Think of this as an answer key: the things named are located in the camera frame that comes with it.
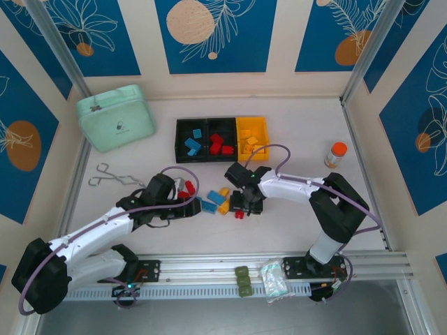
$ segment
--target green block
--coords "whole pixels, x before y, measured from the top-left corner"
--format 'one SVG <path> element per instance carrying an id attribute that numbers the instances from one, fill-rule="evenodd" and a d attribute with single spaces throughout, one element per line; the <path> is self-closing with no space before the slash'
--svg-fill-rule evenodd
<path id="1" fill-rule="evenodd" d="M 243 276 L 237 278 L 237 286 L 239 286 L 240 288 L 242 286 L 250 286 L 250 285 L 251 285 L 250 277 Z"/>
<path id="2" fill-rule="evenodd" d="M 235 268 L 235 273 L 237 277 L 243 277 L 249 275 L 249 268 L 248 267 L 237 267 Z"/>
<path id="3" fill-rule="evenodd" d="M 239 296 L 241 298 L 251 297 L 253 295 L 253 289 L 251 286 L 244 286 L 243 288 L 239 288 Z"/>

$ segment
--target small bottle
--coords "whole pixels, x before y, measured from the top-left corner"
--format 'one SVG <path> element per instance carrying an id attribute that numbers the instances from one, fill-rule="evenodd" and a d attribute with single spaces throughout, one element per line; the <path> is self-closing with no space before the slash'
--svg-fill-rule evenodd
<path id="1" fill-rule="evenodd" d="M 324 163 L 328 168 L 335 168 L 338 163 L 342 160 L 344 155 L 348 152 L 348 147 L 343 142 L 334 143 L 326 157 L 324 158 Z"/>

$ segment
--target orange bottle cap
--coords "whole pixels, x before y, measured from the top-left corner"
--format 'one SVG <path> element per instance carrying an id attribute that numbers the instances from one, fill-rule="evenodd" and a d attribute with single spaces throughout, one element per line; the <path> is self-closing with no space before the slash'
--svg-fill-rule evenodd
<path id="1" fill-rule="evenodd" d="M 343 142 L 337 142 L 332 146 L 332 152 L 336 156 L 344 156 L 348 152 L 348 146 Z"/>

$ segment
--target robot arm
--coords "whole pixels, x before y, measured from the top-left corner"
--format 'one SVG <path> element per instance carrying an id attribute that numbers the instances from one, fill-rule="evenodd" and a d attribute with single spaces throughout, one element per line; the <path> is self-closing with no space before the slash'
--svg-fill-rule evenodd
<path id="1" fill-rule="evenodd" d="M 154 217 L 175 220 L 200 212 L 198 199 L 179 207 L 187 199 L 174 200 L 173 190 L 175 181 L 164 174 L 157 174 L 147 188 L 136 190 L 130 196 L 122 198 L 115 207 L 89 225 L 49 243 L 42 239 L 32 241 L 20 260 L 12 284 L 22 292 L 37 267 L 61 246 L 65 247 L 43 266 L 27 291 L 26 299 L 37 313 L 51 311 L 71 290 L 101 279 L 131 281 L 138 271 L 138 257 L 127 247 L 113 246 L 112 250 L 103 254 L 89 256 L 116 238 L 130 234 L 142 225 L 149 225 Z M 157 208 L 138 211 L 143 207 Z M 129 210 L 134 212 L 119 216 Z"/>
<path id="2" fill-rule="evenodd" d="M 369 210 L 366 202 L 353 187 L 337 173 L 327 178 L 302 178 L 288 174 L 276 174 L 270 167 L 259 167 L 255 172 L 234 163 L 225 177 L 242 191 L 230 197 L 230 210 L 242 210 L 249 214 L 260 214 L 263 201 L 281 198 L 302 204 L 310 204 L 323 229 L 306 255 L 307 270 L 316 275 L 328 264 L 334 254 L 349 242 L 366 215 L 358 208 L 315 184 L 324 184 L 344 194 Z"/>

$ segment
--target mint green box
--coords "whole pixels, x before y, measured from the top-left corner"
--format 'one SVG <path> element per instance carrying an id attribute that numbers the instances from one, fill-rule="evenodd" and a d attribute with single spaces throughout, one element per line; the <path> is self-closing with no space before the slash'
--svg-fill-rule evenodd
<path id="1" fill-rule="evenodd" d="M 106 152 L 155 133 L 142 89 L 129 85 L 76 104 L 79 127 L 96 150 Z"/>

